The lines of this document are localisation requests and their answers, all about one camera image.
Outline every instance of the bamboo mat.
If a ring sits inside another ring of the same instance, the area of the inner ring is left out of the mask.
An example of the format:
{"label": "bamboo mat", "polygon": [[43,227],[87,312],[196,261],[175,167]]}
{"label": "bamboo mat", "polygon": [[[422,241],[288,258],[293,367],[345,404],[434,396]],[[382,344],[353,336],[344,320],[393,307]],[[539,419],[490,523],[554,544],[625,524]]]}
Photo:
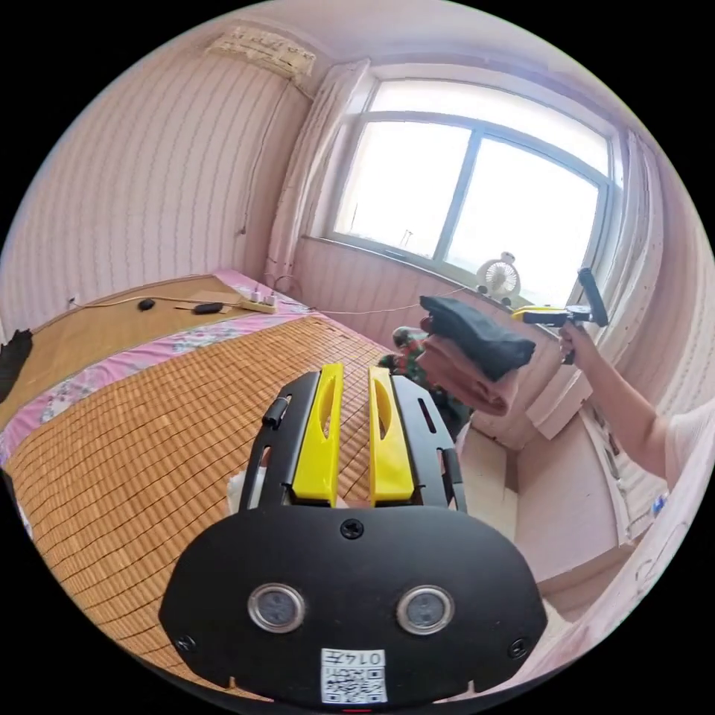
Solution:
{"label": "bamboo mat", "polygon": [[226,515],[227,480],[246,465],[276,393],[325,363],[345,366],[340,494],[367,499],[367,368],[381,353],[306,317],[167,360],[77,403],[7,465],[45,562],[119,645],[213,687],[183,666],[157,621],[173,563]]}
{"label": "bamboo mat", "polygon": [[[147,295],[185,299],[201,290],[236,292],[214,276],[197,276],[136,288],[98,302]],[[10,395],[0,404],[0,428],[30,400],[110,355],[197,325],[250,314],[232,308],[226,314],[194,315],[174,306],[173,302],[158,300],[150,311],[141,313],[132,300],[105,308],[74,310],[42,327],[33,335],[32,352]]]}

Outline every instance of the small fan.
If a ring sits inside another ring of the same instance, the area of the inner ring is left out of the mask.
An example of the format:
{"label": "small fan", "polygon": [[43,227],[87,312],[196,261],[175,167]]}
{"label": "small fan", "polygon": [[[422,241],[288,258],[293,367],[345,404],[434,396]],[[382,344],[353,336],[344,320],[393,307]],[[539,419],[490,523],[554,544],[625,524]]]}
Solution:
{"label": "small fan", "polygon": [[477,290],[484,296],[498,300],[504,305],[511,305],[512,298],[521,290],[521,281],[516,268],[514,256],[504,252],[500,258],[487,261],[477,271]]}

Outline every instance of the window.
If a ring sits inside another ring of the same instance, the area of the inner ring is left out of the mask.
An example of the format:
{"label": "window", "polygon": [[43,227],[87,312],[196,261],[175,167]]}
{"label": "window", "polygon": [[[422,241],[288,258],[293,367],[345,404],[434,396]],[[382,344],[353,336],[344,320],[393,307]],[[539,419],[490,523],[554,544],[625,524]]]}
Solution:
{"label": "window", "polygon": [[331,237],[466,285],[515,256],[521,304],[565,305],[605,230],[608,140],[491,87],[388,80],[358,119]]}

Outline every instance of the pink towel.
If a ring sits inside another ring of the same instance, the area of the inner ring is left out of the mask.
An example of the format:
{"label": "pink towel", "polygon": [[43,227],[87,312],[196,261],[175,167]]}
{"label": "pink towel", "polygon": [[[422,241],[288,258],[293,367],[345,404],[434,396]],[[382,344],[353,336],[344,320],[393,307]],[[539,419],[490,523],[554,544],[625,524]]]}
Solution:
{"label": "pink towel", "polygon": [[[426,332],[429,328],[427,321],[420,323]],[[497,417],[509,412],[518,390],[517,370],[491,382],[452,340],[430,335],[422,347],[425,352],[416,362],[425,371],[429,382],[439,385],[473,410]]]}

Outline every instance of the ceiling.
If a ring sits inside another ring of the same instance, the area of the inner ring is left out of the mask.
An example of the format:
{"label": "ceiling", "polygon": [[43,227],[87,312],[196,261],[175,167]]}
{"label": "ceiling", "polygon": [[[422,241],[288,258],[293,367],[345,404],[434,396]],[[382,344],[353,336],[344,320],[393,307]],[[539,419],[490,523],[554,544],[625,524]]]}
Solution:
{"label": "ceiling", "polygon": [[506,20],[456,2],[269,0],[230,16],[283,30],[337,62],[426,53],[511,61],[610,107],[627,124],[635,119],[606,85],[566,53]]}
{"label": "ceiling", "polygon": [[557,62],[573,62],[526,30],[447,0],[270,0],[237,15],[297,31],[336,60],[437,48],[455,54],[491,49],[520,57],[550,55]]}

